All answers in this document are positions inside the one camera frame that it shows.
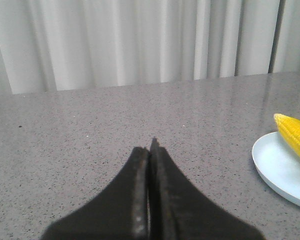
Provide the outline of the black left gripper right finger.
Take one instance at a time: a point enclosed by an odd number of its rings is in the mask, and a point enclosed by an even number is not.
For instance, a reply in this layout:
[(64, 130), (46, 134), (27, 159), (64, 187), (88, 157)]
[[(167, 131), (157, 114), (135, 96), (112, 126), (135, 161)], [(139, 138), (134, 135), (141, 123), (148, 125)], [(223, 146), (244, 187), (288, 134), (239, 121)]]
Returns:
[(149, 158), (150, 239), (263, 240), (254, 226), (202, 194), (154, 138)]

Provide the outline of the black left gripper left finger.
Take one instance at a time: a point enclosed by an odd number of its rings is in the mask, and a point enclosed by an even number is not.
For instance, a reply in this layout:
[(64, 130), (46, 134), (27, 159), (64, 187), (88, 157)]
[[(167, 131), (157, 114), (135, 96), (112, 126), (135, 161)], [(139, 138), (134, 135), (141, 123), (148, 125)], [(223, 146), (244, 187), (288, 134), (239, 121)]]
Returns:
[(91, 201), (52, 223), (43, 240), (148, 239), (149, 151), (135, 147), (127, 162)]

